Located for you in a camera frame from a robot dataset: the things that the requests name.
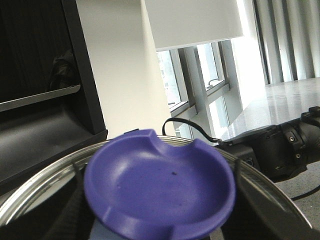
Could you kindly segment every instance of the purple lid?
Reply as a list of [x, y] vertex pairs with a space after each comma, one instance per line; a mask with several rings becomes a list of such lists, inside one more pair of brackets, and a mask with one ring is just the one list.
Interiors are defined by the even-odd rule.
[[233, 210], [227, 161], [199, 139], [171, 146], [152, 129], [125, 133], [89, 161], [84, 191], [96, 217], [130, 240], [194, 240]]

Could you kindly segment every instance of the white curtain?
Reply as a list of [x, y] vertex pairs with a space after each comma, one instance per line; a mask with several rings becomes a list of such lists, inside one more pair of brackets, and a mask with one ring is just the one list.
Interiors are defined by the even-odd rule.
[[270, 84], [320, 77], [320, 0], [253, 0]]

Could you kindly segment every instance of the gray floor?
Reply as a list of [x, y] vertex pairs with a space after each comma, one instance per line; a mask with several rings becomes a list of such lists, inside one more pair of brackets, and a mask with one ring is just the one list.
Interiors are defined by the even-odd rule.
[[[308, 108], [320, 106], [320, 78], [267, 85], [265, 92], [253, 100], [222, 136], [226, 140], [248, 130], [281, 124], [299, 118]], [[320, 161], [307, 166], [308, 170], [277, 186], [290, 198], [320, 185]], [[320, 230], [320, 192], [295, 204], [315, 229]]]

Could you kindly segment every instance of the metal rim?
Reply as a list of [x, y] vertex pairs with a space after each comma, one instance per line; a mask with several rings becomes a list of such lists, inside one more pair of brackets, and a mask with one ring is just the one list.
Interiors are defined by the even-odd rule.
[[[160, 135], [158, 137], [167, 144], [176, 147], [184, 146], [192, 142], [192, 140], [181, 137], [164, 135]], [[88, 163], [91, 156], [109, 141], [110, 140], [96, 143], [66, 155], [27, 180], [0, 207], [0, 226], [7, 225], [9, 222], [23, 215], [35, 200], [46, 190], [69, 174], [73, 174], [73, 164], [82, 169]], [[219, 148], [216, 148], [216, 150], [218, 150], [227, 159], [230, 167], [233, 169], [236, 157]], [[298, 209], [291, 199], [288, 198], [288, 196], [271, 180], [246, 163], [242, 163], [241, 168], [241, 177], [245, 178], [250, 184], [260, 188], [265, 193], [266, 197], [276, 201], [284, 210], [293, 212], [295, 215], [299, 216], [301, 220], [312, 227], [300, 209]]]

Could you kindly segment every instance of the white roller blind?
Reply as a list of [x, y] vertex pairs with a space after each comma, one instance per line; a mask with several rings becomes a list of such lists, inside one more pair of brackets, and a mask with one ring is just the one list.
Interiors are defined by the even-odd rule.
[[236, 0], [145, 0], [157, 50], [242, 36]]

